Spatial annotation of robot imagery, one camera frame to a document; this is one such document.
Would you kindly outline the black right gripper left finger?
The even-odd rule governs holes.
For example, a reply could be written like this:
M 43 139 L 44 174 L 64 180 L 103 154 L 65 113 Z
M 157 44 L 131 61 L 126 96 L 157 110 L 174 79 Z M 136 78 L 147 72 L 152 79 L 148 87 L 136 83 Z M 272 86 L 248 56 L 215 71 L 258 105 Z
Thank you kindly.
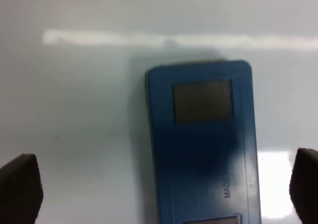
M 44 194 L 35 154 L 21 154 L 0 168 L 0 222 L 34 224 Z

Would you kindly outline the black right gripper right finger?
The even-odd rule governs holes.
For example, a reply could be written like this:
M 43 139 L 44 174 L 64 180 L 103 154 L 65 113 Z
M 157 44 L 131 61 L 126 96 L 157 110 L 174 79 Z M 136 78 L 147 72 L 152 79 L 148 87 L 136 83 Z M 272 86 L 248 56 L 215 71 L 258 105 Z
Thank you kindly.
M 303 224 L 318 222 L 318 152 L 299 148 L 291 175 L 289 193 Z

